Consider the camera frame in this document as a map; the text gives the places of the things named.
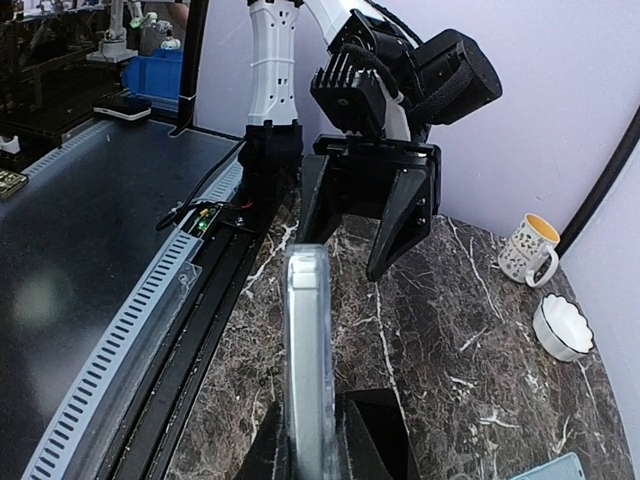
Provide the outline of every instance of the blue bin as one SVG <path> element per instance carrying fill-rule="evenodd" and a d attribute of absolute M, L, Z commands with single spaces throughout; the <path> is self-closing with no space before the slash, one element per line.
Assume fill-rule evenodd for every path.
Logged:
<path fill-rule="evenodd" d="M 135 95 L 178 100 L 182 75 L 181 50 L 161 50 L 151 57 L 134 57 L 122 77 L 122 83 Z"/>

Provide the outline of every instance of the bowl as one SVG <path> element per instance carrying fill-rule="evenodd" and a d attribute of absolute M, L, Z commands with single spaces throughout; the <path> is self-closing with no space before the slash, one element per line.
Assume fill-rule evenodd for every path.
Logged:
<path fill-rule="evenodd" d="M 544 349 L 562 362 L 583 358 L 593 349 L 587 319 L 564 297 L 542 299 L 533 316 L 533 329 Z"/>

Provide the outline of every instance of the person's arm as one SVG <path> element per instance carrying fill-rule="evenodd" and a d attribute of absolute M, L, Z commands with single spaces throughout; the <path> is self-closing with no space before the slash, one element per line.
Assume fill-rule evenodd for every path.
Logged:
<path fill-rule="evenodd" d="M 176 24 L 183 30 L 187 29 L 187 21 L 189 20 L 189 7 L 184 3 L 170 3 L 167 5 L 169 15 Z"/>

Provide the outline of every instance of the perforated metal strip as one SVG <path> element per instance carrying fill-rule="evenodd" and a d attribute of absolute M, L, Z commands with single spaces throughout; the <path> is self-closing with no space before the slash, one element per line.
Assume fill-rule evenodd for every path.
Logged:
<path fill-rule="evenodd" d="M 203 198 L 230 201 L 242 177 L 234 161 Z M 61 479 L 75 448 L 131 345 L 149 319 L 179 268 L 190 261 L 201 240 L 176 230 L 116 314 L 76 377 L 27 466 L 23 480 Z"/>
<path fill-rule="evenodd" d="M 60 159 L 67 153 L 69 153 L 78 145 L 89 140 L 91 137 L 97 135 L 98 133 L 103 131 L 105 128 L 110 127 L 111 125 L 112 125 L 112 122 L 108 120 L 102 120 L 96 123 L 95 125 L 84 130 L 82 133 L 79 133 L 78 135 L 73 137 L 68 142 L 64 143 L 62 147 L 57 148 L 52 152 L 49 152 L 47 155 L 42 157 L 36 163 L 31 165 L 29 168 L 26 168 L 25 170 L 23 170 L 22 174 L 28 176 L 29 178 L 33 178 L 35 175 L 42 172 L 45 168 L 47 168 L 53 162 Z"/>

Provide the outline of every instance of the light blue tray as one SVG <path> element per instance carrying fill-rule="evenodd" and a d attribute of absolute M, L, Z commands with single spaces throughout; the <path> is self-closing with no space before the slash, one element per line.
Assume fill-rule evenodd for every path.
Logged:
<path fill-rule="evenodd" d="M 511 480 L 587 480 L 587 477 L 578 456 L 568 453 Z"/>

